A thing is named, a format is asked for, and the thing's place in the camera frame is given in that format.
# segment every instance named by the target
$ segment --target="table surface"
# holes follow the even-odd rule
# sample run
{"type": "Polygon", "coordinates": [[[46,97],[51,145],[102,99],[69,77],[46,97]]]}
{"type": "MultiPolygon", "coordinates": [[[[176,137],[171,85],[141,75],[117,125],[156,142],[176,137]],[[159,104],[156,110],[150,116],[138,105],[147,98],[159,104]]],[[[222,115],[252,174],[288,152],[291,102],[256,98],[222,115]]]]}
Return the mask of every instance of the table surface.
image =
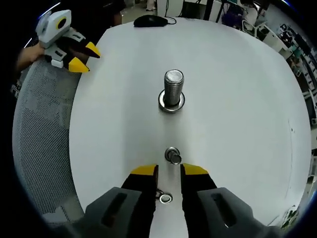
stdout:
{"type": "Polygon", "coordinates": [[[170,146],[248,203],[265,225],[298,205],[310,126],[281,55],[238,30],[184,18],[162,28],[111,28],[98,48],[102,57],[89,59],[70,120],[70,163],[83,209],[134,168],[157,163],[158,187],[174,200],[157,203],[151,237],[187,237],[180,168],[164,158],[170,146]],[[185,77],[186,102],[174,115],[158,106],[170,69],[185,77]]]}

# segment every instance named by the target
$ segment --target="computer mouse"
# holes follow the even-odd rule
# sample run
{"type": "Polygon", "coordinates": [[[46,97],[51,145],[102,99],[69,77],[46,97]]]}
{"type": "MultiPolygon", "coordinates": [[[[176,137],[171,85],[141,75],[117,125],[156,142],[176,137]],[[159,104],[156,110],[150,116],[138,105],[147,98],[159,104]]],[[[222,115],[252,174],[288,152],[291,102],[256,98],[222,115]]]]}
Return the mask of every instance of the computer mouse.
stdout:
{"type": "Polygon", "coordinates": [[[166,26],[168,23],[167,19],[154,16],[154,15],[144,15],[140,16],[134,21],[135,27],[157,27],[157,26],[166,26]]]}

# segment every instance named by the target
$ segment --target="metal bolt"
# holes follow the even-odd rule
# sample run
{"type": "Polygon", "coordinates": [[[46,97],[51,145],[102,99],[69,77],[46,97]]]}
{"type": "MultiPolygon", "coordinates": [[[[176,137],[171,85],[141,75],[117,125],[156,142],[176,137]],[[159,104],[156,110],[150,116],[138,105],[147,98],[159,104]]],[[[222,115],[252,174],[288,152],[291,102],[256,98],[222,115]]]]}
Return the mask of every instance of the metal bolt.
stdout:
{"type": "Polygon", "coordinates": [[[185,103],[182,93],[184,75],[177,69],[169,70],[164,76],[164,90],[158,96],[160,108],[169,113],[180,110],[185,103]]]}
{"type": "Polygon", "coordinates": [[[171,162],[171,164],[178,165],[182,162],[182,157],[180,156],[180,152],[175,147],[169,147],[165,151],[165,158],[167,161],[171,162]]]}

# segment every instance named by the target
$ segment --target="floor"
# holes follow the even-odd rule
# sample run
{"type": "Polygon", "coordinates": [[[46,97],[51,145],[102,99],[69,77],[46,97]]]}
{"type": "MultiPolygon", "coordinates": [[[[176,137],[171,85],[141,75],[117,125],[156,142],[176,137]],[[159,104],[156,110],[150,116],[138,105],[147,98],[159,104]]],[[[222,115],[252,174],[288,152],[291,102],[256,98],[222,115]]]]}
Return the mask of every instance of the floor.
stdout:
{"type": "Polygon", "coordinates": [[[149,15],[149,14],[156,15],[157,11],[156,10],[146,11],[146,4],[140,3],[131,7],[127,7],[121,12],[121,14],[122,14],[122,23],[124,24],[124,23],[134,21],[135,19],[143,15],[149,15]]]}

